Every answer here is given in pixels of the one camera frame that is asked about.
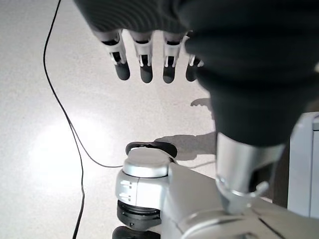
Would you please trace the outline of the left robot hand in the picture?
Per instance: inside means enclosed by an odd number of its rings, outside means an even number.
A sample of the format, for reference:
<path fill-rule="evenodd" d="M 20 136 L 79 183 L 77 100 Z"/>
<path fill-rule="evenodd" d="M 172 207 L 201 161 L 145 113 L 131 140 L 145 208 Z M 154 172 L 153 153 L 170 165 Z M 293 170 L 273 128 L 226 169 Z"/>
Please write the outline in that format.
<path fill-rule="evenodd" d="M 262 194 L 307 105 L 319 94 L 316 0 L 78 0 L 93 31 L 192 31 L 188 54 L 211 96 L 216 184 L 225 211 Z"/>

